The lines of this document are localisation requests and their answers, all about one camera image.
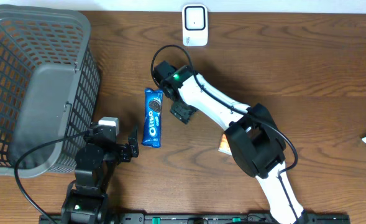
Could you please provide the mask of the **orange white snack packet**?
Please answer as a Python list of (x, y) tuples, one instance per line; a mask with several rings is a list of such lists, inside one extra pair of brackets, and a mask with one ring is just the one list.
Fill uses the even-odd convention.
[(226, 138), (225, 134), (223, 134), (222, 137), (221, 137), (221, 141), (219, 143), (218, 151), (222, 152), (224, 154), (227, 154), (229, 156), (232, 155), (232, 152), (231, 152), (231, 149), (230, 149), (230, 146), (229, 146), (229, 143), (227, 141), (227, 138)]

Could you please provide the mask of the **blue Oreo cookie pack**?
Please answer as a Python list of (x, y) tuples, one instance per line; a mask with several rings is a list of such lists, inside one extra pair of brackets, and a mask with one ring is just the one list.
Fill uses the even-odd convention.
[(145, 123), (142, 145), (159, 148), (162, 135), (162, 90), (145, 89)]

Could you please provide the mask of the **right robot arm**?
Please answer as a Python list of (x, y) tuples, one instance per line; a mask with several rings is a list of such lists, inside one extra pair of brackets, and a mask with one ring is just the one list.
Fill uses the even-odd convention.
[(304, 208), (287, 178), (290, 169), (283, 151), (292, 143), (282, 134), (266, 107), (240, 103), (211, 86), (190, 66), (180, 69), (168, 62), (152, 72), (167, 98), (171, 113), (183, 123), (201, 111), (224, 131), (236, 164), (259, 182), (278, 223), (303, 223)]

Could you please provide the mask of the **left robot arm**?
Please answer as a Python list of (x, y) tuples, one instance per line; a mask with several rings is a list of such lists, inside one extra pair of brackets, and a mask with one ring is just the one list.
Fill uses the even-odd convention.
[(61, 210), (64, 224), (118, 223), (119, 217), (108, 207), (106, 193), (114, 169), (139, 156), (137, 128), (128, 143), (117, 143), (117, 128), (92, 125), (83, 135), (85, 146), (75, 156), (75, 181), (68, 186)]

